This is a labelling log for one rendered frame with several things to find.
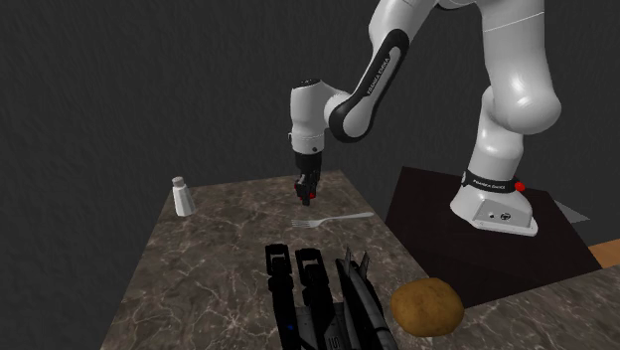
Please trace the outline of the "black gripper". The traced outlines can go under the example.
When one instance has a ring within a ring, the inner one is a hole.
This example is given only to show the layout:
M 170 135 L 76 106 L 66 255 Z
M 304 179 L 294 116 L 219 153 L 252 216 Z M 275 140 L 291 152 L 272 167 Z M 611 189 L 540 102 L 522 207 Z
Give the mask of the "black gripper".
M 295 152 L 295 165 L 300 172 L 299 178 L 294 182 L 296 195 L 304 206 L 309 206 L 311 200 L 316 197 L 322 167 L 322 152 L 313 154 Z

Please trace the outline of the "silver fork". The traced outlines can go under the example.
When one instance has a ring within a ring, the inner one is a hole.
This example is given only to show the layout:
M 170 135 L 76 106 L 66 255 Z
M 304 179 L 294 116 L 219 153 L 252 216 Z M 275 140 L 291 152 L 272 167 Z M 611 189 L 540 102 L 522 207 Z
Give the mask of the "silver fork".
M 344 216 L 336 216 L 336 217 L 328 217 L 318 220 L 291 220 L 291 226 L 296 228 L 317 228 L 321 226 L 323 223 L 328 221 L 339 221 L 339 220 L 349 220 L 349 219 L 362 219 L 372 217 L 374 213 L 372 212 L 364 212 L 357 214 L 350 214 Z

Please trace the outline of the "white salt shaker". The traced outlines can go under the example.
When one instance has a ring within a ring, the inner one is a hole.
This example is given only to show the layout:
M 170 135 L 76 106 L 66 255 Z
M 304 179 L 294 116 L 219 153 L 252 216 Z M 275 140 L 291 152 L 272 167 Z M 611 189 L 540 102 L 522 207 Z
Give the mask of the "white salt shaker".
M 196 212 L 192 195 L 185 180 L 181 176 L 172 179 L 172 192 L 176 214 L 179 217 L 188 217 Z

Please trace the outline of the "dark robot stand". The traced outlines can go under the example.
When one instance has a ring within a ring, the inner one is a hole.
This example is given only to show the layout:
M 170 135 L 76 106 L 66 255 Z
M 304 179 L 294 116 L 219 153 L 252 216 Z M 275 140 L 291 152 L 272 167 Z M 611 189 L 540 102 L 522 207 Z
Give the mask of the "dark robot stand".
M 387 226 L 466 308 L 601 269 L 549 193 L 524 191 L 539 224 L 529 238 L 478 230 L 456 216 L 449 204 L 459 184 L 455 175 L 403 167 Z

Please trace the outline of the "brown potato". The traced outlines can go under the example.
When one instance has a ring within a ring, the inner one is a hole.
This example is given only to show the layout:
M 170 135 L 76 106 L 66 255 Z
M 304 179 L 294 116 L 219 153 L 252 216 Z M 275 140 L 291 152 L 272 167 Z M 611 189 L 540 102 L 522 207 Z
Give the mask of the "brown potato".
M 465 313 L 457 292 L 437 277 L 418 279 L 399 287 L 391 296 L 390 310 L 397 324 L 417 337 L 452 333 Z

